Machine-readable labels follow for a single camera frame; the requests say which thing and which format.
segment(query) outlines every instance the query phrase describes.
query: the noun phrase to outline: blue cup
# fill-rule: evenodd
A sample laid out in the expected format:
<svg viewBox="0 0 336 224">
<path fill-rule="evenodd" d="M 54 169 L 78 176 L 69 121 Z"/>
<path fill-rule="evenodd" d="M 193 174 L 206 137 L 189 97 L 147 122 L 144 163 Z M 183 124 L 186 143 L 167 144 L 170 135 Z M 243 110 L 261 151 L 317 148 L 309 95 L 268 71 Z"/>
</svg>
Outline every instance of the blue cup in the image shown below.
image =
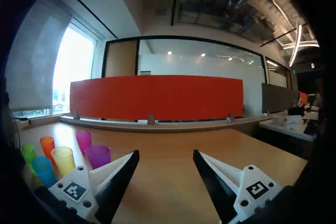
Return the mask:
<svg viewBox="0 0 336 224">
<path fill-rule="evenodd" d="M 49 158 L 36 157 L 31 162 L 31 166 L 46 187 L 50 188 L 57 182 L 53 165 Z"/>
</svg>

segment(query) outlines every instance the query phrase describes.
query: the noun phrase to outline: yellow cup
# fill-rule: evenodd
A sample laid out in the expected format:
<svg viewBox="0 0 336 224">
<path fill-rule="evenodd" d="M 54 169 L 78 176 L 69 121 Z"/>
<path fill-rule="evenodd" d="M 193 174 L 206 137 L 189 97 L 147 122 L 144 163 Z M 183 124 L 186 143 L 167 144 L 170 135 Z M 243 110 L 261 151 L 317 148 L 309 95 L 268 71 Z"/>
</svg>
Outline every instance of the yellow cup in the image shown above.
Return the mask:
<svg viewBox="0 0 336 224">
<path fill-rule="evenodd" d="M 51 151 L 51 155 L 63 176 L 75 168 L 74 155 L 71 148 L 57 147 Z"/>
</svg>

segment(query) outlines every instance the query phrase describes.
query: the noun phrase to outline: window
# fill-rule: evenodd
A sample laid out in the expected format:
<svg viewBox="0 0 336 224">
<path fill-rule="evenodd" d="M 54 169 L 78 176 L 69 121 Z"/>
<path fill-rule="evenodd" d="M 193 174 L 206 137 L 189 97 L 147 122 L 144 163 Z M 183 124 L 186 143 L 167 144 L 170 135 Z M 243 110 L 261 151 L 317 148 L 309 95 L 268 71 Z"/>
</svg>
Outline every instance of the window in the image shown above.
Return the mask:
<svg viewBox="0 0 336 224">
<path fill-rule="evenodd" d="M 266 57 L 270 84 L 291 88 L 290 71 L 286 67 Z"/>
<path fill-rule="evenodd" d="M 263 58 L 251 51 L 196 40 L 141 40 L 138 73 L 144 72 L 242 79 L 244 116 L 262 112 L 261 83 L 266 79 Z"/>
<path fill-rule="evenodd" d="M 52 84 L 52 113 L 70 111 L 70 83 L 91 78 L 97 41 L 70 24 L 58 51 Z"/>
<path fill-rule="evenodd" d="M 20 111 L 20 112 L 13 112 L 13 116 L 16 118 L 21 117 L 38 117 L 38 116 L 48 116 L 49 109 L 38 109 L 38 110 L 29 110 L 29 111 Z"/>
</svg>

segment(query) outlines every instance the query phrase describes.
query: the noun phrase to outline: gray partition panel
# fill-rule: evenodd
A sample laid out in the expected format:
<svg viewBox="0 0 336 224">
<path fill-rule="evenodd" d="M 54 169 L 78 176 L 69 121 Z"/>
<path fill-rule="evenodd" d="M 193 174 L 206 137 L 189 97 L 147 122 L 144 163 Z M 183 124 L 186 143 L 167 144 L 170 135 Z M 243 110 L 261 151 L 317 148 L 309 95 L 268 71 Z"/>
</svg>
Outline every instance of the gray partition panel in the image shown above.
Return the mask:
<svg viewBox="0 0 336 224">
<path fill-rule="evenodd" d="M 292 107 L 298 99 L 299 92 L 286 87 L 262 83 L 262 112 L 283 111 Z"/>
</svg>

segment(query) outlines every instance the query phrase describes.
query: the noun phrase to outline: orange cup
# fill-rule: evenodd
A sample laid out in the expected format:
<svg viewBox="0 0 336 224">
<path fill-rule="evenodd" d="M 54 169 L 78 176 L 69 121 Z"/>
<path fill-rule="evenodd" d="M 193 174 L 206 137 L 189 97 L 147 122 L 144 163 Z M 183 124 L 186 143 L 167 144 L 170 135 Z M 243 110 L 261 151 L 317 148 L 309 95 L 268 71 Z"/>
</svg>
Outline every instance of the orange cup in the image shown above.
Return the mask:
<svg viewBox="0 0 336 224">
<path fill-rule="evenodd" d="M 39 140 L 45 156 L 50 159 L 52 163 L 55 163 L 53 156 L 51 155 L 51 150 L 55 149 L 55 141 L 53 137 L 42 137 Z"/>
</svg>

